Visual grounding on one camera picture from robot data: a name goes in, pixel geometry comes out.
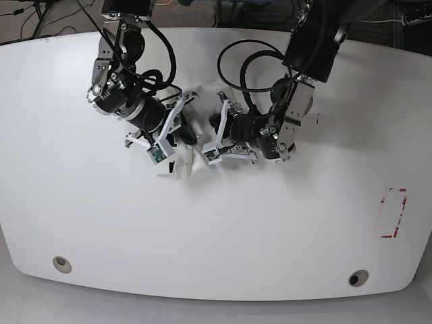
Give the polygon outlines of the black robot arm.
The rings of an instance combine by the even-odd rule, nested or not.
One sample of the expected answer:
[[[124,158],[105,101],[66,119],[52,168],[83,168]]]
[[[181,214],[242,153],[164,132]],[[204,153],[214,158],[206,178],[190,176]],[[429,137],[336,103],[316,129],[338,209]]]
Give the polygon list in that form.
[[[131,123],[151,146],[171,112],[168,102],[175,103],[182,95],[182,89],[173,83],[177,72],[173,47],[151,21],[154,6],[154,1],[104,1],[105,22],[98,29],[101,39],[87,94],[87,101],[99,113]],[[167,49],[167,77],[158,69],[137,70],[145,48],[144,27]]]
[[[287,161],[295,151],[295,137],[303,117],[313,105],[315,82],[325,83],[335,56],[351,24],[374,10],[377,1],[306,1],[300,8],[285,53],[269,45],[246,58],[240,68],[240,84],[220,78],[242,92],[248,112],[235,110],[221,92],[221,113],[210,118],[216,140],[202,148],[209,164],[223,159]],[[273,57],[287,74],[269,88],[249,88],[246,72],[256,59]]]

